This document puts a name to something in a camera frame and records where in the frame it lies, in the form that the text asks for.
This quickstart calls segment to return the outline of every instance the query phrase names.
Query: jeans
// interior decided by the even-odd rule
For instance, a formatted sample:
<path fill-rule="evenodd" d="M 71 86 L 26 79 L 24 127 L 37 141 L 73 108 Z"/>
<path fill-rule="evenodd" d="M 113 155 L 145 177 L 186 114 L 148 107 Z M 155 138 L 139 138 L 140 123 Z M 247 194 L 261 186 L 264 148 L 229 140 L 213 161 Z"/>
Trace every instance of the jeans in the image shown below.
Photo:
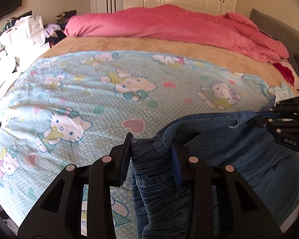
<path fill-rule="evenodd" d="M 208 165 L 233 165 L 278 225 L 285 221 L 299 205 L 298 153 L 276 144 L 266 129 L 248 126 L 246 122 L 256 115 L 251 111 L 189 115 L 171 122 L 151 139 L 131 142 L 139 238 L 184 237 L 189 189 L 178 187 L 173 179 L 173 139 Z"/>

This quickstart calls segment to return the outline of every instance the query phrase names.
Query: red heart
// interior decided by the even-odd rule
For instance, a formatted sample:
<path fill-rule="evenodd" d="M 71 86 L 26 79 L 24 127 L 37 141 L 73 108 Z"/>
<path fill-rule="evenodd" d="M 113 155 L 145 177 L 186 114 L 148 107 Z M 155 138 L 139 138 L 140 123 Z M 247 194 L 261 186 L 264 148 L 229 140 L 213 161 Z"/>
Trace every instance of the red heart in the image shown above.
<path fill-rule="evenodd" d="M 163 86 L 164 88 L 173 88 L 173 89 L 176 88 L 176 85 L 174 85 L 174 84 L 173 84 L 172 82 L 170 82 L 170 81 L 167 81 L 167 82 L 162 83 L 162 86 Z"/>
<path fill-rule="evenodd" d="M 34 107 L 34 108 L 33 108 L 33 113 L 34 113 L 34 115 L 37 115 L 37 114 L 39 113 L 40 110 L 42 110 L 41 107 Z"/>
<path fill-rule="evenodd" d="M 37 155 L 30 155 L 25 157 L 26 165 L 35 166 Z"/>
<path fill-rule="evenodd" d="M 183 102 L 187 105 L 194 105 L 194 101 L 192 98 L 184 98 Z"/>
<path fill-rule="evenodd" d="M 133 133 L 141 134 L 145 130 L 143 119 L 129 119 L 122 123 L 122 127 L 131 130 Z"/>

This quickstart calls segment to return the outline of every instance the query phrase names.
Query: hello kitty blanket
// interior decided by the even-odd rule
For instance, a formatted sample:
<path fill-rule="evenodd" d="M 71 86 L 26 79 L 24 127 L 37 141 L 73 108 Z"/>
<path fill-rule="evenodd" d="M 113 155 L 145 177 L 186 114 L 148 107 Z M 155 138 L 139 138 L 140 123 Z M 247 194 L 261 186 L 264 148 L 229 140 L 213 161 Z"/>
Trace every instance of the hello kitty blanket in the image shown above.
<path fill-rule="evenodd" d="M 92 164 L 127 132 L 150 138 L 188 114 L 257 112 L 272 99 L 258 76 L 181 56 L 78 52 L 39 59 L 0 100 L 0 204 L 20 225 L 68 163 Z M 85 187 L 84 235 L 87 193 Z M 130 176 L 111 196 L 117 238 L 137 238 Z"/>
<path fill-rule="evenodd" d="M 279 63 L 282 58 L 289 57 L 280 41 L 259 32 L 258 27 L 243 15 L 229 12 L 214 16 L 175 5 L 74 16 L 67 24 L 65 34 L 195 42 L 226 48 L 259 62 Z"/>

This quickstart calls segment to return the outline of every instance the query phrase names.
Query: dark red cloth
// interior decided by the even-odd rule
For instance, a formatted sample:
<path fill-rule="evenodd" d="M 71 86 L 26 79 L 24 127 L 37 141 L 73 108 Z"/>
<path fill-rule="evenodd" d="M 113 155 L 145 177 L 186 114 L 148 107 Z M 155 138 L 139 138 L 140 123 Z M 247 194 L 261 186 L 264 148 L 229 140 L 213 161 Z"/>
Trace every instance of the dark red cloth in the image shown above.
<path fill-rule="evenodd" d="M 281 74 L 283 75 L 283 77 L 286 79 L 288 83 L 294 85 L 295 78 L 293 77 L 292 71 L 289 68 L 284 67 L 280 63 L 275 63 L 273 65 L 275 66 L 275 68 L 279 70 L 279 72 L 281 72 Z"/>

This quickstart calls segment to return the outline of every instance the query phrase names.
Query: metal pin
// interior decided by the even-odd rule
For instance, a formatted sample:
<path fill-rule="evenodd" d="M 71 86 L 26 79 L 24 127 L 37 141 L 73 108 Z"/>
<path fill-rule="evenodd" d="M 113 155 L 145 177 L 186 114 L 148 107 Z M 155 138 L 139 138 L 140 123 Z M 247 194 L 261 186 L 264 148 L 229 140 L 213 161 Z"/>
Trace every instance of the metal pin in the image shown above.
<path fill-rule="evenodd" d="M 104 162 L 104 163 L 109 163 L 110 161 L 112 161 L 112 157 L 110 157 L 110 156 L 104 156 L 102 158 L 102 162 Z"/>
<path fill-rule="evenodd" d="M 68 172 L 73 171 L 75 169 L 75 165 L 74 164 L 69 164 L 66 166 L 65 168 Z"/>
<path fill-rule="evenodd" d="M 195 157 L 195 156 L 191 156 L 189 159 L 188 159 L 191 163 L 195 164 L 198 162 L 198 158 Z"/>
<path fill-rule="evenodd" d="M 235 170 L 235 168 L 232 165 L 226 165 L 225 169 L 228 172 L 233 172 Z"/>

